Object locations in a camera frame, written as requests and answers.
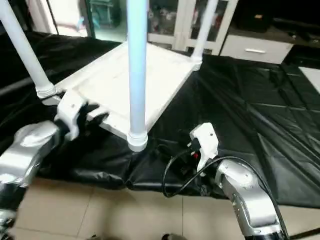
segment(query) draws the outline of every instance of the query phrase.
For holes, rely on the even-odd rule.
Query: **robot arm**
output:
[[[54,122],[22,127],[0,156],[0,240],[12,239],[7,230],[14,226],[18,207],[43,159],[64,139],[72,141],[79,135],[77,119],[86,103],[74,91],[67,91]]]
[[[194,149],[199,149],[201,153],[197,168],[199,172],[209,159],[218,154],[218,138],[209,122],[192,130],[190,138],[192,144],[197,145]],[[259,178],[252,169],[231,158],[224,159],[216,169],[214,180],[232,202],[246,240],[284,240],[275,206],[270,196],[259,185]]]
[[[223,160],[217,168],[215,183],[232,202],[246,240],[284,239],[275,206],[251,169],[232,160]]]

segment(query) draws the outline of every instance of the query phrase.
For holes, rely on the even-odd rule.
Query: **cabinet drawer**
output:
[[[246,36],[228,35],[221,56],[281,64],[292,48],[291,43]]]

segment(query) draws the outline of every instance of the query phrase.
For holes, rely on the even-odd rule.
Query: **black plastic sheet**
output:
[[[28,33],[49,79],[57,83],[117,43]],[[28,77],[7,35],[0,36],[0,87]],[[55,107],[37,100],[33,85],[0,97],[0,153],[24,125],[53,119]],[[205,56],[149,132],[147,148],[132,153],[127,142],[96,126],[48,156],[45,178],[106,189],[161,191],[168,156],[183,149],[195,126],[211,122],[219,156],[237,156],[267,180],[278,203],[320,208],[320,95],[295,66]],[[186,176],[168,173],[169,190]],[[198,178],[184,195],[222,198],[209,176]]]

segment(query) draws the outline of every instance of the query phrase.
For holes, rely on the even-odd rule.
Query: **white metal pole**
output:
[[[38,97],[45,98],[55,94],[56,88],[48,80],[8,0],[0,0],[0,20],[35,84]]]
[[[210,28],[212,27],[212,21],[216,12],[216,8],[219,0],[208,0],[206,5],[201,28],[198,34],[198,38],[193,50],[191,59],[197,63],[196,70],[199,70],[202,64],[202,55],[204,53],[204,48],[208,39]]]
[[[140,152],[147,146],[146,57],[148,0],[127,0],[127,26],[130,81],[130,131],[128,146]]]

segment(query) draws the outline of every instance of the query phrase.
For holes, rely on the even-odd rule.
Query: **tile floor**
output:
[[[320,210],[281,207],[290,234],[320,226]],[[111,191],[37,178],[11,231],[16,240],[85,240],[93,234],[120,240],[243,240],[230,202],[156,192]],[[307,240],[319,240],[320,236]]]

